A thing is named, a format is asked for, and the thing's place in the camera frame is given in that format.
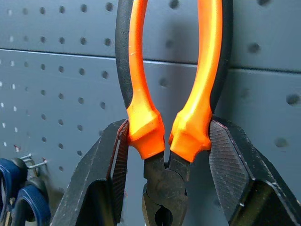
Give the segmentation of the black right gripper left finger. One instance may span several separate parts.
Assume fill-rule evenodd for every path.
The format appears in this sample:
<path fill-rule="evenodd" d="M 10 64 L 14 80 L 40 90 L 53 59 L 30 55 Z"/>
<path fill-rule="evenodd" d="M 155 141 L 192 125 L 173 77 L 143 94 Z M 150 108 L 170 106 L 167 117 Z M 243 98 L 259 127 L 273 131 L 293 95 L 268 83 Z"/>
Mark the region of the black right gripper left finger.
<path fill-rule="evenodd" d="M 129 122 L 108 125 L 79 161 L 50 226 L 117 226 L 123 207 Z"/>

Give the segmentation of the grey pegboard panel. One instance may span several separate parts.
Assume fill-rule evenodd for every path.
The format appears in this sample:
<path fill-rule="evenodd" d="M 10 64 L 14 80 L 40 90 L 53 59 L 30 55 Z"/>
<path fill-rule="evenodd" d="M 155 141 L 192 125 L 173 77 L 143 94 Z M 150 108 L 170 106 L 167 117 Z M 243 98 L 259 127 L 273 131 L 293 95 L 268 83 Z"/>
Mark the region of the grey pegboard panel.
<path fill-rule="evenodd" d="M 117 65 L 119 0 L 0 0 L 0 158 L 32 154 L 51 220 L 82 157 L 128 120 Z M 301 204 L 301 0 L 233 0 L 228 74 L 213 117 L 239 126 Z M 164 160 L 195 80 L 198 0 L 148 0 L 143 66 L 164 123 Z M 229 226 L 209 165 L 190 164 L 182 226 Z M 129 145 L 121 220 L 146 226 L 144 161 Z"/>

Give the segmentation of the blue and black handled scissors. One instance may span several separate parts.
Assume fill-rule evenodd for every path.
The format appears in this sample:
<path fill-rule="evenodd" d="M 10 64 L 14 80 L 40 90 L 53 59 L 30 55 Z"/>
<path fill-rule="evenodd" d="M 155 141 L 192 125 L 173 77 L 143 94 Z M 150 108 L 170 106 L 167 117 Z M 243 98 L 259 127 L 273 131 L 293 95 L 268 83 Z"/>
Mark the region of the blue and black handled scissors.
<path fill-rule="evenodd" d="M 20 158 L 0 158 L 0 226 L 49 226 L 48 192 L 39 167 L 28 169 Z"/>

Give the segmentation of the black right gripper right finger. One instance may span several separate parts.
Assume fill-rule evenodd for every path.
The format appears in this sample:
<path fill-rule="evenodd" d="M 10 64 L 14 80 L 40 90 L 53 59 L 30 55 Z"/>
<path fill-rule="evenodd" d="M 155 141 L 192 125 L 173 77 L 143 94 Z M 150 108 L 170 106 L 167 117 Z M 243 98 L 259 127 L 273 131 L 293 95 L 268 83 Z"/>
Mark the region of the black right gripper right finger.
<path fill-rule="evenodd" d="M 209 165 L 229 226 L 301 226 L 301 204 L 234 123 L 213 117 Z"/>

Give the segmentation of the silver metal pegboard hook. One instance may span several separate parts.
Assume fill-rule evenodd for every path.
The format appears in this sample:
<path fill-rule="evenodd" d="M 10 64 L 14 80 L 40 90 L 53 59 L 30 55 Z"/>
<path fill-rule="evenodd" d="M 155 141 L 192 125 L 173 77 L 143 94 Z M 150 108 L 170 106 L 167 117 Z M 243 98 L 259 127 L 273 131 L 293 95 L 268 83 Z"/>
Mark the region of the silver metal pegboard hook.
<path fill-rule="evenodd" d="M 31 165 L 30 166 L 27 166 L 28 169 L 32 170 L 32 169 L 35 169 L 35 168 L 38 168 L 38 167 L 41 167 L 43 165 L 46 165 L 47 164 L 47 160 L 46 159 L 43 159 L 42 162 L 40 163 L 35 163 L 35 161 L 32 159 L 32 154 L 29 153 L 28 155 L 26 156 L 23 156 L 23 157 L 20 157 L 20 159 L 24 162 L 24 163 L 27 163 L 29 162 Z"/>

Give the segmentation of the orange and black pliers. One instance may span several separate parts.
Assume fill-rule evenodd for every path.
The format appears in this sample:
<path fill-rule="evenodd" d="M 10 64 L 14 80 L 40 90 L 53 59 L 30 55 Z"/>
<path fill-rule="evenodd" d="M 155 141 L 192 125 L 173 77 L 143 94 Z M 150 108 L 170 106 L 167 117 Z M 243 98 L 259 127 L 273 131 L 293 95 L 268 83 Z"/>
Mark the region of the orange and black pliers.
<path fill-rule="evenodd" d="M 119 0 L 115 54 L 128 115 L 128 144 L 144 161 L 142 209 L 146 226 L 182 226 L 188 206 L 190 164 L 211 149 L 209 125 L 229 68 L 233 0 L 198 0 L 199 51 L 189 98 L 176 115 L 170 155 L 164 160 L 164 123 L 148 89 L 143 66 L 143 27 L 148 0 Z"/>

